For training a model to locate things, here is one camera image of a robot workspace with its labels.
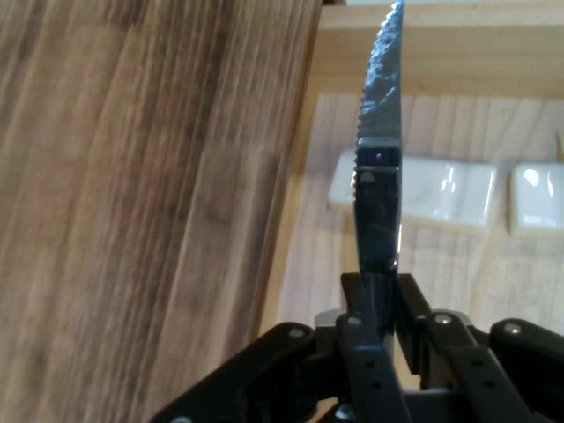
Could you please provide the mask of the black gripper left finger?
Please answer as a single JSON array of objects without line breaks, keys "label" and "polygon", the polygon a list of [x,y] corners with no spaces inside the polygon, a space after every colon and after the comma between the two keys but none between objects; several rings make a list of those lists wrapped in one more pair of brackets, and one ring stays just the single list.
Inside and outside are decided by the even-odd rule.
[{"label": "black gripper left finger", "polygon": [[336,398],[354,422],[410,422],[387,346],[398,277],[348,273],[332,323],[280,323],[166,405],[154,422],[305,422]]}]

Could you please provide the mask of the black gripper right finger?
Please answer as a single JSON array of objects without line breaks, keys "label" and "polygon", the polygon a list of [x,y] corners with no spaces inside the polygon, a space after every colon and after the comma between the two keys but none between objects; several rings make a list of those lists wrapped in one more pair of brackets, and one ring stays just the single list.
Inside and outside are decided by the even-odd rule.
[{"label": "black gripper right finger", "polygon": [[396,330],[423,390],[463,397],[477,422],[563,420],[563,337],[523,319],[478,330],[451,310],[432,310],[415,279],[397,281]]}]

